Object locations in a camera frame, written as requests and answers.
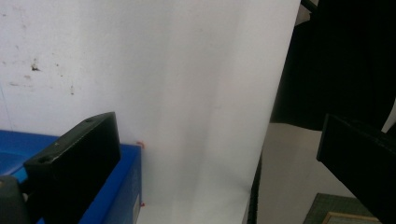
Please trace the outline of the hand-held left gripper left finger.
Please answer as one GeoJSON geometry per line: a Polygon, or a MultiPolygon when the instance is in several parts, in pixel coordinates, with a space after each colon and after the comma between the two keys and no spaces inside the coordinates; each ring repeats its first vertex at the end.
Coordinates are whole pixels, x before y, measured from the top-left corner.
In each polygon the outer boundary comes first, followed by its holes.
{"type": "Polygon", "coordinates": [[[116,114],[84,119],[23,164],[33,222],[78,224],[120,161],[116,114]]]}

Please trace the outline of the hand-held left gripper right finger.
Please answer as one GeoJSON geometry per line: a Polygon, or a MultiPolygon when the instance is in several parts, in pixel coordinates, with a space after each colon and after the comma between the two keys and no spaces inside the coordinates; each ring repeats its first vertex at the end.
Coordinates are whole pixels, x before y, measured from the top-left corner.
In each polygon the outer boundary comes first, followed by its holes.
{"type": "Polygon", "coordinates": [[[396,224],[396,132],[328,115],[317,160],[383,224],[396,224]]]}

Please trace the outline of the grey floor mat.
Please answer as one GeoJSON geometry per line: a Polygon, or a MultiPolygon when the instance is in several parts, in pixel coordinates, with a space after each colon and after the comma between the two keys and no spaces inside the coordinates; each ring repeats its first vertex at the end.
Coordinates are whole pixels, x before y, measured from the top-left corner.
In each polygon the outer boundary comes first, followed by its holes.
{"type": "Polygon", "coordinates": [[[375,217],[356,198],[318,193],[303,224],[321,224],[328,212],[375,217]]]}

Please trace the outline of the light wooden strip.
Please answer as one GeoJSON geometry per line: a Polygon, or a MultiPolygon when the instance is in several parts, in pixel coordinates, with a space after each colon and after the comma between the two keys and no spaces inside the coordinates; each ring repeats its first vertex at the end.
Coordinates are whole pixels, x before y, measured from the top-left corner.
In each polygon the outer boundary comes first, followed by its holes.
{"type": "Polygon", "coordinates": [[[376,217],[328,212],[321,224],[382,224],[376,217]]]}

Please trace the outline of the blue cardboard box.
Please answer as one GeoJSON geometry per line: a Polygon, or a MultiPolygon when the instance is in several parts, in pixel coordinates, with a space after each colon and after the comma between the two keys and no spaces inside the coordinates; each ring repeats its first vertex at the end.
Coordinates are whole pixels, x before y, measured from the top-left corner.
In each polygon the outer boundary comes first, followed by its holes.
{"type": "MultiPolygon", "coordinates": [[[[0,130],[0,175],[27,179],[22,164],[57,136],[0,130]]],[[[78,224],[136,224],[141,204],[141,147],[121,145],[121,159],[78,224]]]]}

